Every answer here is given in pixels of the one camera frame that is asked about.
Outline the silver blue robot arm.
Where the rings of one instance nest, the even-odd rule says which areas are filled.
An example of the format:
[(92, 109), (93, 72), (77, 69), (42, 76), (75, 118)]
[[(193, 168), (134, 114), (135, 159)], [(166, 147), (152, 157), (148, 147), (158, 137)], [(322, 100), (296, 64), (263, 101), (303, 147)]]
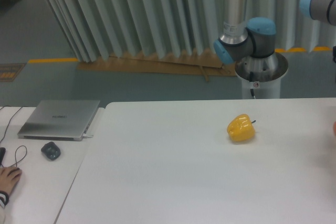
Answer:
[[(288, 70), (285, 57), (275, 52), (276, 24), (265, 17), (246, 19), (247, 0), (226, 0), (223, 33), (213, 47), (220, 61), (235, 64), (239, 76), (248, 81), (277, 79)], [(301, 13), (335, 25), (335, 0), (300, 0)]]

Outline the person's hand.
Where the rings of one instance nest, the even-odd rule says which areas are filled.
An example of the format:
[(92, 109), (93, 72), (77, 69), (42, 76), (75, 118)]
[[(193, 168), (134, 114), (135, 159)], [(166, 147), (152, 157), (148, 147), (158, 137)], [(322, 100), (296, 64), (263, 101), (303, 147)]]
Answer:
[(9, 196), (13, 189), (19, 182), (22, 175), (22, 170), (17, 167), (2, 167), (1, 168), (1, 191), (5, 192)]

